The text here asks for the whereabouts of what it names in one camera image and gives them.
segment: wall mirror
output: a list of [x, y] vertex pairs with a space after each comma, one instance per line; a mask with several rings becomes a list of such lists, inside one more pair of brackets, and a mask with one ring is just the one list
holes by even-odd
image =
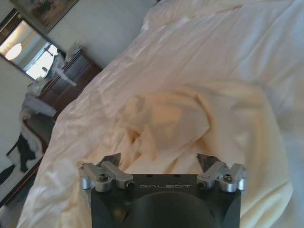
[[59, 52], [16, 9], [0, 24], [0, 55], [33, 80], [48, 74]]

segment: white bedsheet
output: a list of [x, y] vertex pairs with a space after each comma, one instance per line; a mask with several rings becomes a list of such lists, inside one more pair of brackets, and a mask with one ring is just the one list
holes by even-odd
[[304, 220], [304, 4], [165, 1], [135, 41], [58, 117], [19, 227], [54, 227], [77, 181], [76, 163], [98, 144], [108, 120], [136, 94], [208, 79], [260, 85], [276, 115], [294, 193], [275, 227]]

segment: mirror frame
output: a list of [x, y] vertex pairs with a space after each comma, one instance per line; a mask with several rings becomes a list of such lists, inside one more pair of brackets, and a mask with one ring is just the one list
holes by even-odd
[[[9, 14], [4, 18], [4, 20], [2, 22], [0, 22], [0, 31], [2, 29], [4, 29], [7, 24], [11, 21], [11, 19], [16, 15], [16, 14], [20, 14], [20, 22], [21, 21], [25, 21], [28, 25], [30, 25], [32, 27], [33, 30], [35, 30], [42, 38], [44, 38], [47, 42], [53, 44], [55, 47], [57, 47], [58, 49], [58, 53], [62, 54], [63, 58], [66, 57], [66, 54], [64, 51], [62, 51], [62, 48], [57, 45], [55, 42], [53, 42], [48, 36], [47, 34], [41, 32], [38, 28], [36, 28], [30, 21], [28, 21], [26, 18], [24, 18], [22, 16], [22, 14], [17, 11], [15, 8], [13, 8]], [[18, 65], [16, 65], [15, 63], [9, 61], [8, 59], [5, 58], [5, 56], [3, 56], [2, 54], [0, 54], [0, 57], [3, 58], [6, 62], [12, 64], [16, 69], [18, 69], [19, 71], [21, 71], [25, 76], [27, 76], [29, 79], [31, 79], [32, 81], [35, 81], [35, 79], [33, 79], [31, 76], [29, 76], [23, 69], [21, 69]]]

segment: cream blanket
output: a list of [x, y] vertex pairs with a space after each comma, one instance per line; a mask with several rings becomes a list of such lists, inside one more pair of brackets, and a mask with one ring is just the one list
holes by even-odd
[[[128, 173], [198, 174], [197, 153], [217, 156], [228, 165], [244, 164], [248, 187], [241, 205], [242, 227], [271, 226], [292, 195], [271, 107], [258, 87], [243, 83], [183, 85], [130, 98], [79, 164], [97, 164], [115, 153], [121, 153], [120, 168]], [[79, 191], [76, 185], [61, 216], [68, 227], [91, 225]]]

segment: floor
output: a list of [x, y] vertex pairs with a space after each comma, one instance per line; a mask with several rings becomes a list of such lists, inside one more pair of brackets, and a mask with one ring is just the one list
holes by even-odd
[[17, 226], [23, 204], [34, 180], [35, 177], [32, 177], [8, 205], [0, 208], [0, 228], [15, 228]]

